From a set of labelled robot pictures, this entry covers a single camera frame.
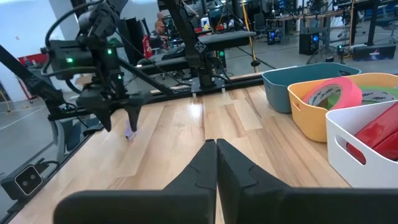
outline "white bin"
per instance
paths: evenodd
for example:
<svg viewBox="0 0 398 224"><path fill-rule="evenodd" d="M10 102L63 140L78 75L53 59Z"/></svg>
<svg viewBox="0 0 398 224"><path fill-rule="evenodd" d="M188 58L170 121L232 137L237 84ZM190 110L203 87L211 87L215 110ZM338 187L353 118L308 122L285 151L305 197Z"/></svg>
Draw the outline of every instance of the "white bin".
<svg viewBox="0 0 398 224"><path fill-rule="evenodd" d="M329 163L352 187L398 188L398 162L386 159L354 137L396 102L398 101L327 112ZM365 165L347 152L347 142L363 153Z"/></svg>

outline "pink tape roll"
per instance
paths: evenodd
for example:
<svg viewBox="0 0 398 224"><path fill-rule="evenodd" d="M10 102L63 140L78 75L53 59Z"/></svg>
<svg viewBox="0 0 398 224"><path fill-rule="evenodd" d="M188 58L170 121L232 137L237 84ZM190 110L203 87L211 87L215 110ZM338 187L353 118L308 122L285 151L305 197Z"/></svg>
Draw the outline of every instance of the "pink tape roll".
<svg viewBox="0 0 398 224"><path fill-rule="evenodd" d="M361 105L361 89L345 77L332 78L317 85L305 95L303 102L312 106L318 106L324 99L339 92L341 92L340 97L330 110Z"/></svg>

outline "green tape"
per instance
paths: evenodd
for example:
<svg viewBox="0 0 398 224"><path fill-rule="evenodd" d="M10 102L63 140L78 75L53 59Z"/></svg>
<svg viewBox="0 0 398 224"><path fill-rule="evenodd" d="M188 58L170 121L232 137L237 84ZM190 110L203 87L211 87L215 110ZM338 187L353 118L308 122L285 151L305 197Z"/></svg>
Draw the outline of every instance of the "green tape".
<svg viewBox="0 0 398 224"><path fill-rule="evenodd" d="M394 88L380 86L360 86L359 88L362 90L362 105L398 100L398 90ZM339 97L339 93L329 96L325 109L332 108Z"/></svg>

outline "wooden table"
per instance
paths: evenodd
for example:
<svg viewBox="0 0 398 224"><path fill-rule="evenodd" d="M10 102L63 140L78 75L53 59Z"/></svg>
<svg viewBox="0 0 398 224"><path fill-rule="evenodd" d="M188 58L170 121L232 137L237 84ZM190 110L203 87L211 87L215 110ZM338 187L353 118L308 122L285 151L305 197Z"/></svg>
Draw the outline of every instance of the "wooden table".
<svg viewBox="0 0 398 224"><path fill-rule="evenodd" d="M133 142L124 137L126 112L111 120L112 131L94 134L10 223L52 223L59 201L81 190L162 189L205 139L226 139L291 186L349 187L329 165L326 144L270 108L263 86L145 105ZM219 198L216 214L224 223Z"/></svg>

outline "yellow bin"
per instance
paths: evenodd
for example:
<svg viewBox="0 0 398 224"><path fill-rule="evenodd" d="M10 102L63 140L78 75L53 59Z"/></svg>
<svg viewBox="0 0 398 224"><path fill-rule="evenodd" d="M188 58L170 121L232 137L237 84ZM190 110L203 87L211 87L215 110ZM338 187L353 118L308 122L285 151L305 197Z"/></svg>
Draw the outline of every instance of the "yellow bin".
<svg viewBox="0 0 398 224"><path fill-rule="evenodd" d="M395 88L398 85L398 76L386 73L364 73L359 75L346 76L359 86L381 86ZM301 99L304 98L312 88L325 80L295 83L289 85L290 107L296 125L306 137L317 142L326 142L326 112L328 110L310 106Z"/></svg>

